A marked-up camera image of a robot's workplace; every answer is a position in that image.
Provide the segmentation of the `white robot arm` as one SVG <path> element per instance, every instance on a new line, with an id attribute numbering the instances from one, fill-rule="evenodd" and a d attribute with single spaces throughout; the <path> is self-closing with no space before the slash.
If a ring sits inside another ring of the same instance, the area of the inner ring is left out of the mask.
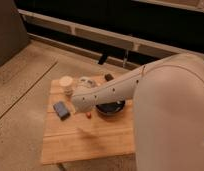
<path id="1" fill-rule="evenodd" d="M 204 60 L 183 53 L 144 64 L 98 87 L 79 85 L 79 112 L 133 101 L 138 171 L 204 171 Z"/>

